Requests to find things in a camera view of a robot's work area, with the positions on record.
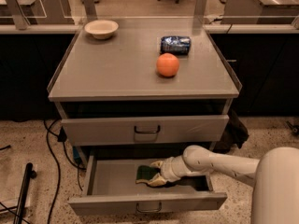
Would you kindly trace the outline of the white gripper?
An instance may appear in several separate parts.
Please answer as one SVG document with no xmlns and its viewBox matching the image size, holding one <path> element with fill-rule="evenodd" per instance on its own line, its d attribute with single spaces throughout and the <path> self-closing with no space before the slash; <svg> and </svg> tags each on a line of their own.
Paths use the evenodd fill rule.
<svg viewBox="0 0 299 224">
<path fill-rule="evenodd" d="M 161 174 L 155 175 L 147 183 L 150 187 L 161 187 L 167 182 L 176 182 L 183 177 L 183 159 L 178 157 L 170 157 L 164 161 L 155 161 L 150 167 L 160 169 Z"/>
</svg>

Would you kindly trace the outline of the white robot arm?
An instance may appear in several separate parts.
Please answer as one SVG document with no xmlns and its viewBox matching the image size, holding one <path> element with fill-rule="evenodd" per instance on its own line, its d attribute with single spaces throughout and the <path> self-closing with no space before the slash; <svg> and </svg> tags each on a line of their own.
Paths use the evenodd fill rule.
<svg viewBox="0 0 299 224">
<path fill-rule="evenodd" d="M 190 146 L 150 167 L 158 170 L 149 180 L 152 187 L 217 171 L 253 187 L 250 224 L 299 224 L 298 148 L 277 147 L 257 160 Z"/>
</svg>

